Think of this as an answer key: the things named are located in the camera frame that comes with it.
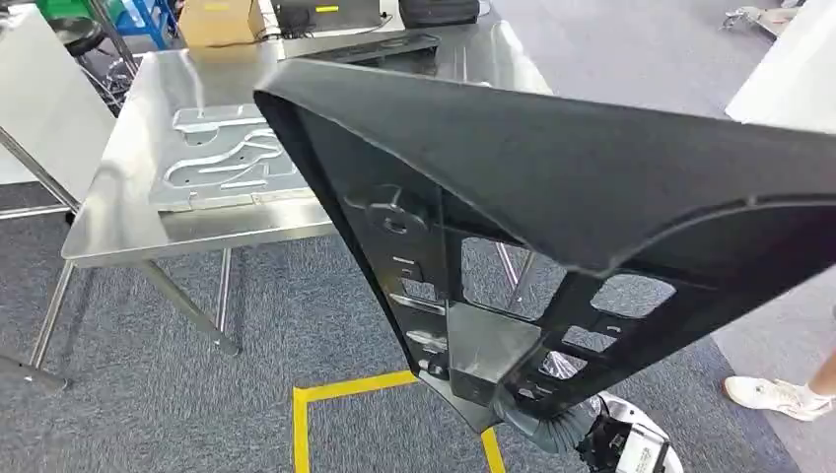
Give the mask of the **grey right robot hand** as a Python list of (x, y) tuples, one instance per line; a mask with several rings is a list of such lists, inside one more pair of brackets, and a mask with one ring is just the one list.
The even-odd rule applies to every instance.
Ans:
[(538, 342), (528, 321), (470, 304), (447, 310), (447, 348), (418, 378), (434, 389), (477, 434), (501, 422), (492, 408), (497, 389)]

